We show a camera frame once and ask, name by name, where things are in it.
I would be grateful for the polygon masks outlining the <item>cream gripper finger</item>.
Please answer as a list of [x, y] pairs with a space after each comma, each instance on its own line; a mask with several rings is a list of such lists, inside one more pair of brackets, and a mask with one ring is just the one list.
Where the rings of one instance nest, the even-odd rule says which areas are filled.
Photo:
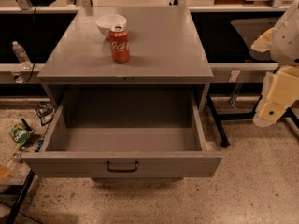
[[272, 47], [272, 34], [274, 29], [270, 28], [260, 35], [251, 45], [251, 49], [258, 52], [267, 52]]

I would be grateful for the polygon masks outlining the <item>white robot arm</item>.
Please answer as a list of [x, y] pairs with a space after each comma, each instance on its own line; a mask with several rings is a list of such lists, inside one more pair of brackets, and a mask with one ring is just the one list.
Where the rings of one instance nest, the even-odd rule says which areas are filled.
[[255, 109], [253, 123], [268, 127], [276, 123], [299, 99], [299, 1], [294, 1], [273, 28], [253, 42], [254, 51], [269, 51], [278, 62], [275, 72], [263, 79], [261, 100]]

